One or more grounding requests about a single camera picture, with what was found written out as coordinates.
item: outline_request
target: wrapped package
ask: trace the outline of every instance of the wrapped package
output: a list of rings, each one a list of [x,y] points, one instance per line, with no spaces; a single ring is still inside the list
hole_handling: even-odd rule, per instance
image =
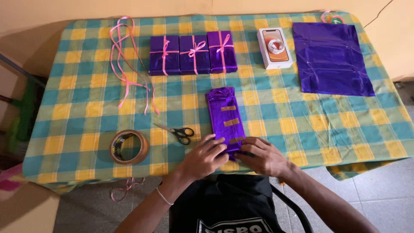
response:
[[[293,23],[302,92],[374,96],[354,25]]]
[[[224,153],[230,155],[234,161],[233,154],[240,150],[241,141],[246,137],[243,123],[238,111],[234,87],[222,87],[212,89],[205,94],[213,133],[216,139],[225,138],[223,144],[227,145]]]
[[[237,71],[231,31],[207,32],[211,73],[231,73]]]
[[[149,45],[150,75],[179,75],[178,36],[152,36]]]
[[[180,71],[182,75],[211,72],[206,35],[180,36]]]

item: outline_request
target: scissor blade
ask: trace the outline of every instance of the scissor blade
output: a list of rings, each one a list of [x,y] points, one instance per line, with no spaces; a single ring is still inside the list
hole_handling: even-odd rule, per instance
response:
[[[171,129],[171,128],[166,127],[166,126],[164,126],[164,125],[159,125],[159,124],[156,124],[156,123],[154,123],[154,125],[156,125],[156,126],[158,126],[158,127],[160,127],[160,128],[163,128],[163,129],[165,129],[165,130],[168,130],[168,131],[170,131],[170,132],[175,132],[175,130],[174,130],[174,129]]]

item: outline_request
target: purple foil sheet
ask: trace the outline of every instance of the purple foil sheet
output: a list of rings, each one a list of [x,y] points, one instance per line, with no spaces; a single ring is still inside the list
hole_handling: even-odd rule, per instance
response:
[[[302,92],[375,96],[354,25],[293,23]]]
[[[217,32],[207,32],[207,39],[210,51],[210,63],[211,63],[211,73],[218,74],[223,73],[223,59],[221,52],[217,53],[217,49],[220,48],[220,45],[224,43],[224,40],[227,35],[230,35],[229,40],[225,45],[233,45],[233,39],[231,37],[231,31],[217,31]],[[226,73],[236,72],[237,71],[237,61],[236,54],[234,53],[234,47],[225,46],[224,51],[224,64],[226,67]]]
[[[180,53],[178,47],[178,36],[165,36],[170,43],[168,43],[165,56],[165,72],[167,75],[180,74]],[[163,47],[164,36],[152,36],[149,45],[149,74],[150,75],[165,75],[162,70],[163,63]]]
[[[200,42],[205,41],[205,45],[195,52],[195,57],[189,57],[189,53],[180,54],[180,70],[182,75],[194,75],[194,59],[198,74],[211,73],[210,57],[208,52],[208,43],[206,35],[198,36],[180,36],[180,53],[189,52],[195,49]]]
[[[231,143],[230,140],[238,137],[245,138],[243,129],[243,122],[240,118],[238,111],[237,100],[234,95],[234,87],[222,87],[212,89],[209,93],[205,94],[208,108],[210,110],[210,120],[213,133],[216,134],[216,139],[224,137],[226,140],[224,144],[227,145],[227,149],[224,153],[229,153],[230,160],[235,161],[233,154],[240,150],[241,141]],[[235,107],[235,110],[222,110],[223,107]],[[225,126],[224,122],[238,119],[239,123]]]

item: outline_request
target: phone box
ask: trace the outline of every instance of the phone box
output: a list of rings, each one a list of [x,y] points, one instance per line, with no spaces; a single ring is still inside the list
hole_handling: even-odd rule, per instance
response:
[[[267,47],[269,41],[273,39],[280,40],[284,44],[284,49],[278,54],[270,52]],[[282,69],[291,67],[293,64],[292,56],[290,55],[286,38],[284,37],[281,27],[259,29],[258,40],[260,52],[262,53],[266,69]]]

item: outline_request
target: phone image on box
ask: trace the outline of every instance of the phone image on box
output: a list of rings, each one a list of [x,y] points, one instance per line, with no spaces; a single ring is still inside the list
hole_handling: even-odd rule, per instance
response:
[[[285,45],[286,45],[286,42],[283,41],[282,34],[280,33],[279,30],[277,30],[277,29],[275,29],[275,30],[264,30],[262,33],[263,33],[263,38],[265,39],[266,45],[269,43],[269,41],[271,41],[273,39],[279,39],[283,43],[285,43]],[[274,42],[274,44],[276,45],[277,48],[279,48],[279,43]],[[286,49],[284,49],[279,54],[274,54],[274,53],[270,52],[269,49],[267,49],[267,53],[269,54],[270,61],[272,61],[272,62],[289,61],[289,57],[287,55]]]

